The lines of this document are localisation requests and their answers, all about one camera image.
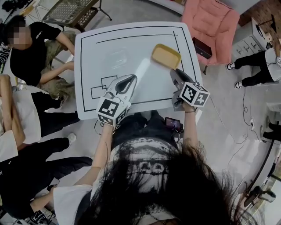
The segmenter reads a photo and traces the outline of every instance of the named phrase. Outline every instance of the shirt logo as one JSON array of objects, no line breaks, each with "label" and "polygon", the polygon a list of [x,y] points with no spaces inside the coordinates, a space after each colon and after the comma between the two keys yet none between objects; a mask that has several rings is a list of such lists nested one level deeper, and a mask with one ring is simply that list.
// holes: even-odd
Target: shirt logo
[{"label": "shirt logo", "polygon": [[42,31],[40,31],[40,33],[36,36],[36,39],[38,39],[38,37],[40,36],[41,33],[42,33]]}]

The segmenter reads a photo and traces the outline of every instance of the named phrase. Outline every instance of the black box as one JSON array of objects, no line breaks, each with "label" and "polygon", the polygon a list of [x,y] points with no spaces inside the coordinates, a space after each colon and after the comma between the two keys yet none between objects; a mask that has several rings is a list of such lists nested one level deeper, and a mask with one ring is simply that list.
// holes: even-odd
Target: black box
[{"label": "black box", "polygon": [[211,48],[203,43],[202,41],[198,40],[197,38],[192,38],[195,51],[196,53],[200,54],[201,56],[205,57],[206,59],[211,58],[212,56],[212,50]]}]

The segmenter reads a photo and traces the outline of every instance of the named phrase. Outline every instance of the drawer handle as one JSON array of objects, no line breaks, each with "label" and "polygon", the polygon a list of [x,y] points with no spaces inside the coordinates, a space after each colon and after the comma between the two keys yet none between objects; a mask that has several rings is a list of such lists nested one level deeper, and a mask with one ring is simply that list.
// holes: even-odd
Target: drawer handle
[{"label": "drawer handle", "polygon": [[253,45],[253,44],[251,43],[251,45],[253,46],[253,48],[256,48],[256,44]]}]

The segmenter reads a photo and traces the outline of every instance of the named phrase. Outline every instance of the pink armchair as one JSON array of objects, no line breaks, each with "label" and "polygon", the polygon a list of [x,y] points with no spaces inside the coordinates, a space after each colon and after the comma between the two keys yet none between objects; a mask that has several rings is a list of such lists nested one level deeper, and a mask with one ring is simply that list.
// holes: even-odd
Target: pink armchair
[{"label": "pink armchair", "polygon": [[210,46],[209,59],[197,54],[198,61],[206,65],[227,64],[231,61],[231,46],[239,14],[218,0],[187,0],[182,17],[191,34]]}]

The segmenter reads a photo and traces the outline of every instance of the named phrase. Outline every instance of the wooden table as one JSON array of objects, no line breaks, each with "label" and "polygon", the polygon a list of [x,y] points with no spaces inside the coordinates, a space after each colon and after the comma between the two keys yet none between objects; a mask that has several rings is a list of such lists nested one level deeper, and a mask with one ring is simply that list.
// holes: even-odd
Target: wooden table
[{"label": "wooden table", "polygon": [[101,8],[93,7],[99,0],[59,0],[50,11],[44,16],[43,22],[53,23],[64,27],[76,28],[80,32],[85,31],[85,27],[91,19],[101,11],[111,17]]},{"label": "wooden table", "polygon": [[99,98],[114,79],[127,74],[138,78],[130,113],[172,107],[177,89],[170,69],[151,60],[159,43],[180,52],[178,68],[202,84],[195,48],[184,23],[127,23],[78,34],[74,69],[79,118],[96,118]]}]

